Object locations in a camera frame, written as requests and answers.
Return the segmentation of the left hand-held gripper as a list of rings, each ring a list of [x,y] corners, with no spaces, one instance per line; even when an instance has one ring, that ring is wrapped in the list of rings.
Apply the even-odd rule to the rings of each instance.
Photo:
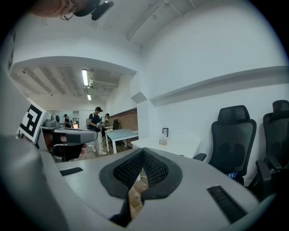
[[[17,131],[18,139],[31,142],[38,151],[48,153],[55,162],[68,162],[84,153],[84,143],[97,139],[95,131],[65,129],[59,116],[28,99],[29,108]]]

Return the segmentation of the thin-framed eyeglasses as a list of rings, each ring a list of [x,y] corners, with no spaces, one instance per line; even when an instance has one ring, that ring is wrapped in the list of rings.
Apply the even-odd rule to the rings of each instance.
[[[79,4],[78,0],[65,0],[64,6],[61,9],[61,16],[60,18],[62,20],[70,20],[73,16],[74,13],[77,10],[77,6]]]

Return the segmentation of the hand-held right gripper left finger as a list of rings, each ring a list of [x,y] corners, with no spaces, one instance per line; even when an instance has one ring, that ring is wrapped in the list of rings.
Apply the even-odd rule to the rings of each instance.
[[[99,212],[106,219],[119,214],[123,201],[110,196],[99,180],[100,170],[107,164],[118,160],[135,149],[129,149],[117,154],[106,155],[91,159],[57,163],[58,170],[63,171],[75,167],[83,170],[64,177],[72,190],[94,211]]]

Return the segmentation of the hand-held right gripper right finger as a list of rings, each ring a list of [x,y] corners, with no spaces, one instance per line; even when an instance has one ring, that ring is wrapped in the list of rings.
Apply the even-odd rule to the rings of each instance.
[[[259,203],[250,191],[211,165],[161,150],[155,152],[180,166],[180,185],[165,199],[146,200],[133,220],[133,231],[219,231],[230,225],[208,192],[221,186],[245,212]]]

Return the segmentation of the white ceiling pipes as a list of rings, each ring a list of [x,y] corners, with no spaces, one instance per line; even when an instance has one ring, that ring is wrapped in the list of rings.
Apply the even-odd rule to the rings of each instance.
[[[107,83],[102,81],[90,80],[89,88],[117,88],[118,84]]]

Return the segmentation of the light blue desk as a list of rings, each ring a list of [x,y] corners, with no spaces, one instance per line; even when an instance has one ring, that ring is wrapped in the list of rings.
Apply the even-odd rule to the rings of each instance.
[[[116,129],[109,132],[105,131],[107,152],[109,152],[108,139],[112,141],[113,153],[116,154],[116,141],[123,141],[125,147],[127,147],[127,140],[136,137],[138,137],[138,131],[132,131],[129,129]]]

